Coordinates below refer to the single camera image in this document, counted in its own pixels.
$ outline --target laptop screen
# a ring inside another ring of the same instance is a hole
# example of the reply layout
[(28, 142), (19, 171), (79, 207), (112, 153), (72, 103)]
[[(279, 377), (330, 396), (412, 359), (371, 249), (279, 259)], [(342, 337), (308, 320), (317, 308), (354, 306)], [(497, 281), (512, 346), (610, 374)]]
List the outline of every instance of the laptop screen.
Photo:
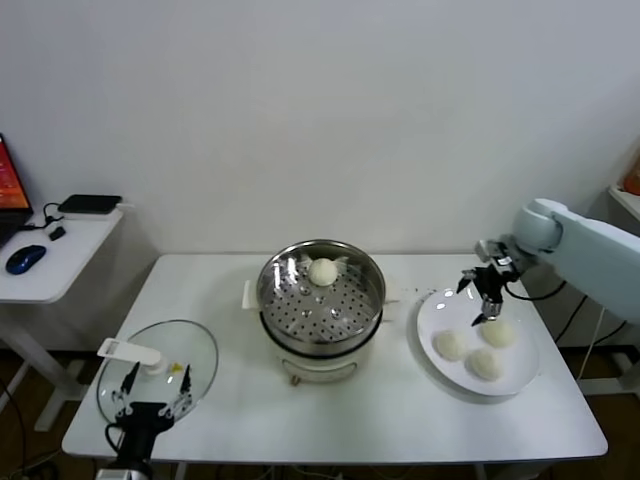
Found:
[(29, 209), (29, 200), (22, 188), (7, 145), (0, 135), (0, 212), (7, 209)]

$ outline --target orange object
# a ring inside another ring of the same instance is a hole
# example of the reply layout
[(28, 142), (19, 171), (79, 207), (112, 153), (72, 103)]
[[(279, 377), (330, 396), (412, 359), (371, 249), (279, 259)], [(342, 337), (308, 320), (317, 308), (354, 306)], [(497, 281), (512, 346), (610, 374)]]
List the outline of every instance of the orange object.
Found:
[(622, 181), (625, 192), (640, 195), (640, 157), (638, 157)]
[(28, 208), (29, 201), (22, 190), (9, 151), (0, 138), (0, 208)]

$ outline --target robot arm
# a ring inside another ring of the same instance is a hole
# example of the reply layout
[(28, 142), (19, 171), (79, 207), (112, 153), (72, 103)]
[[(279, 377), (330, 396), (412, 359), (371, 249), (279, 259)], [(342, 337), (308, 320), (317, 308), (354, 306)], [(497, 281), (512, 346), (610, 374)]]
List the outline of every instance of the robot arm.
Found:
[(496, 318), (502, 287), (539, 262), (617, 317), (640, 323), (640, 238), (561, 203), (534, 200), (516, 216), (512, 235), (481, 240), (476, 253), (489, 265), (465, 271), (459, 287), (473, 281), (483, 298), (474, 324)]

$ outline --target wooden floor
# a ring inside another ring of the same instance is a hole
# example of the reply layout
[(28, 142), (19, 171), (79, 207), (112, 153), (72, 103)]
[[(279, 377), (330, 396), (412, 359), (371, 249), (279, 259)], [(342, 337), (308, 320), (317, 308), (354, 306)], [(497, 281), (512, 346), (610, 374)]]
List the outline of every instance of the wooden floor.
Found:
[[(68, 357), (59, 357), (61, 363), (70, 360)], [(567, 354), (565, 359), (575, 372), (582, 361), (581, 354)], [(0, 354), (0, 378), (9, 382), (13, 374), (20, 366), (20, 360), (12, 354), (2, 352)], [(83, 371), (84, 383), (90, 382), (98, 368), (98, 361), (89, 362)], [(589, 362), (585, 377), (617, 376), (618, 372), (613, 363), (605, 355), (596, 354)], [(62, 442), (62, 437), (71, 422), (77, 404), (67, 405), (58, 418), (53, 430), (48, 433), (36, 433), (33, 425), (42, 407), (47, 402), (52, 387), (35, 372), (30, 369), (22, 384), (15, 393), (26, 424), (27, 457), (38, 460), (42, 453), (55, 453)], [(600, 426), (609, 441), (609, 453), (601, 458), (567, 461), (555, 464), (545, 471), (539, 478), (541, 480), (638, 480), (640, 479), (640, 401), (631, 395), (610, 397), (591, 397), (588, 399)], [(21, 461), (21, 435), (16, 413), (7, 405), (0, 413), (0, 480), (5, 478), (19, 467)], [(73, 458), (62, 452), (58, 453), (53, 462), (57, 465), (61, 480), (73, 479), (90, 480), (94, 477), (94, 468), (103, 464), (102, 461), (94, 462), (89, 459)], [(227, 480), (227, 479), (255, 479), (259, 477), (266, 467), (246, 465), (190, 465), (187, 471), (188, 480)], [(501, 467), (490, 467), (489, 473), (494, 473)], [(154, 465), (156, 478), (169, 479), (175, 471), (174, 465)], [(469, 465), (443, 465), (406, 468), (377, 468), (374, 472), (369, 467), (311, 467), (307, 469), (307, 475), (296, 472), (290, 467), (278, 467), (276, 477), (278, 480), (302, 480), (313, 479), (313, 473), (324, 475), (337, 475), (342, 472), (345, 480), (361, 480), (386, 477), (402, 477), (406, 480), (418, 479), (475, 479), (472, 466)]]

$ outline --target blue mouse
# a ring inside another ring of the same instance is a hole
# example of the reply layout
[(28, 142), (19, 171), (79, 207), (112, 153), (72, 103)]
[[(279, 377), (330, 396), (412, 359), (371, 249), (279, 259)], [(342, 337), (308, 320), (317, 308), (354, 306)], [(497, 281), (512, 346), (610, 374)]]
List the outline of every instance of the blue mouse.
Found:
[(33, 267), (47, 253), (47, 247), (42, 245), (29, 245), (17, 250), (7, 260), (5, 268), (13, 275), (25, 273)]

